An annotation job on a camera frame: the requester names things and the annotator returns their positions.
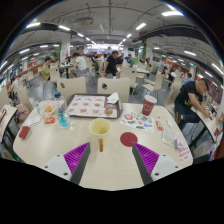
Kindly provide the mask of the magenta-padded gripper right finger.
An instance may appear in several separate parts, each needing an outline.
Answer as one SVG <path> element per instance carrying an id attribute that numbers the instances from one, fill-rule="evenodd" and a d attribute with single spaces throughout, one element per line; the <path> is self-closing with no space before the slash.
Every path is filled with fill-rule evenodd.
<path id="1" fill-rule="evenodd" d="M 132 145 L 132 153 L 144 185 L 182 169 L 169 155 L 159 155 L 138 143 Z"/>

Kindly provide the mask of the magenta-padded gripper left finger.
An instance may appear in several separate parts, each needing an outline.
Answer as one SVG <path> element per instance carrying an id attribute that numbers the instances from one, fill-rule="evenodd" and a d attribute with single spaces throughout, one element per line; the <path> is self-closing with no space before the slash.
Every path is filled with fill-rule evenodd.
<path id="1" fill-rule="evenodd" d="M 79 184 L 90 154 L 90 143 L 82 144 L 68 153 L 56 154 L 43 169 L 65 180 Z"/>

